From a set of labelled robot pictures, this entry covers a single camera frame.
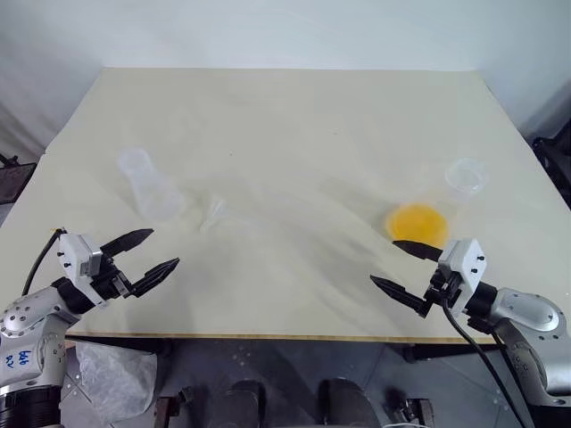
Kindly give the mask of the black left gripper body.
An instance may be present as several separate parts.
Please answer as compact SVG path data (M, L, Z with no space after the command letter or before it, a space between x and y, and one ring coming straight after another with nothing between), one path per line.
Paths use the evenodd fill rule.
M103 255L99 272L92 277L91 286L104 300L127 298L132 287L125 274L114 264L113 258L107 255Z

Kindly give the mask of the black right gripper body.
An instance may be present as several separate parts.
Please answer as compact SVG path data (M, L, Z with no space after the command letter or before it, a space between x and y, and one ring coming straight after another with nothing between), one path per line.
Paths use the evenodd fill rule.
M434 305L448 309L451 313L460 313L466 302L466 294L461 286L464 284L460 273L439 265L433 273L429 286L424 294L424 312L428 313Z

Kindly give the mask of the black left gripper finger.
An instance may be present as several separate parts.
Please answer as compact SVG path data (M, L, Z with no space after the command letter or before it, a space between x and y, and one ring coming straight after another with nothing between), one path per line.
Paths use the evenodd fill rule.
M122 252L130 251L141 244L153 232L152 228L141 228L121 235L101 247L103 257L111 259Z
M131 285L129 296L137 298L151 291L154 287L162 283L170 273L177 267L179 258L165 261L151 270L145 272L144 276Z

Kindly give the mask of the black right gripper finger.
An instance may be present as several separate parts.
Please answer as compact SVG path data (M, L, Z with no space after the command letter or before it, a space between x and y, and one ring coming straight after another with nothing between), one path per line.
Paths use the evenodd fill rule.
M443 253L441 249L435 248L426 243L408 240L395 240L393 241L393 245L418 259L429 259L433 262L437 262Z
M370 276L370 279L377 288L383 291L390 298L400 302L402 305L410 309L413 309L419 316L426 317L429 310L426 300L407 292L403 286L386 278Z

